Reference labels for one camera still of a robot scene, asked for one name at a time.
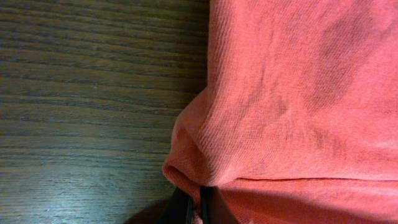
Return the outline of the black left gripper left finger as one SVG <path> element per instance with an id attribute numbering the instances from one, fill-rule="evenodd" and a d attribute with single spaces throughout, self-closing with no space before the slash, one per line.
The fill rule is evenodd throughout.
<path id="1" fill-rule="evenodd" d="M 191 196 L 177 187 L 156 224 L 193 224 L 193 218 L 194 207 Z"/>

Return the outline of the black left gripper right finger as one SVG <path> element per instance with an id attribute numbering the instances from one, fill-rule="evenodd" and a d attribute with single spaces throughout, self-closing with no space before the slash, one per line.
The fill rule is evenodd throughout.
<path id="1" fill-rule="evenodd" d="M 218 187 L 201 187 L 203 224 L 239 224 Z"/>

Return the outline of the orange red t-shirt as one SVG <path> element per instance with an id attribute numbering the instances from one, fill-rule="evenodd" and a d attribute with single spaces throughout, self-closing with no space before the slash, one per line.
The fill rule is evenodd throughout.
<path id="1" fill-rule="evenodd" d="M 163 172 L 241 223 L 397 222 L 397 2 L 211 1 Z"/>

